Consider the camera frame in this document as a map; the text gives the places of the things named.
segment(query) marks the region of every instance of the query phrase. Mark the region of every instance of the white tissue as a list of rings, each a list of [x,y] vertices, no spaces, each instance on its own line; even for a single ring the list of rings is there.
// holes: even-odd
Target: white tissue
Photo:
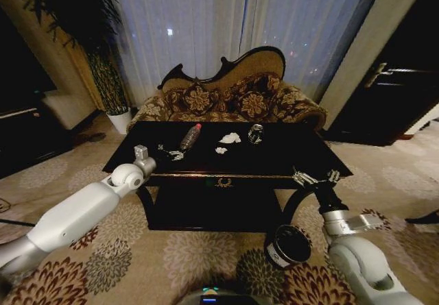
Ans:
[[[215,149],[215,152],[217,152],[218,154],[224,154],[226,153],[227,149],[224,149],[223,147],[217,147]]]
[[[219,142],[224,144],[240,143],[241,139],[236,132],[231,132],[229,135],[225,135]]]

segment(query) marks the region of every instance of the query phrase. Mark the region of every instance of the door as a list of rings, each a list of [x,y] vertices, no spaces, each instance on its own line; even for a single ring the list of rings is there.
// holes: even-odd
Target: door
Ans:
[[[439,0],[416,0],[328,131],[389,145],[439,102]]]

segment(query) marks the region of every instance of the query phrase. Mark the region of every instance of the door handle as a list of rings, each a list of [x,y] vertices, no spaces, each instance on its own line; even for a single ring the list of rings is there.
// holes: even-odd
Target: door handle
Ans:
[[[392,75],[393,71],[384,71],[385,66],[387,65],[387,63],[380,63],[377,67],[377,69],[375,70],[375,72],[372,74],[372,76],[368,79],[368,81],[364,84],[364,88],[370,88],[373,83],[375,82],[375,80],[380,76],[380,75]]]

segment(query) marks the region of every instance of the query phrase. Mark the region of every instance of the black cup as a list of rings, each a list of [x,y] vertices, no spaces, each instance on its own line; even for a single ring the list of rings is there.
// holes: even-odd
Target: black cup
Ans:
[[[297,228],[281,225],[265,240],[265,255],[279,269],[290,269],[306,262],[311,255],[308,238]]]

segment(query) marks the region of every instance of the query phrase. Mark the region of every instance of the plastic water bottle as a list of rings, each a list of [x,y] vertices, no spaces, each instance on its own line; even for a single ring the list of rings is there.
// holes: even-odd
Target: plastic water bottle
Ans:
[[[200,135],[200,130],[201,130],[201,124],[199,123],[197,123],[191,129],[189,129],[186,136],[183,138],[183,140],[180,143],[180,149],[182,151],[186,151],[192,147],[192,145],[195,143],[198,136]]]

